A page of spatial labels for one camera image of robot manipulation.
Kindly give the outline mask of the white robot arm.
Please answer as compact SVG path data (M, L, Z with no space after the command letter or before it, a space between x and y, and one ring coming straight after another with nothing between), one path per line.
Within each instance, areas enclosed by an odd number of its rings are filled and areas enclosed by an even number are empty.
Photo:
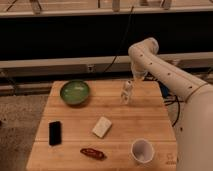
M213 171L213 85L157 56L155 38L131 45L128 55L135 78L148 71L184 102L176 171Z

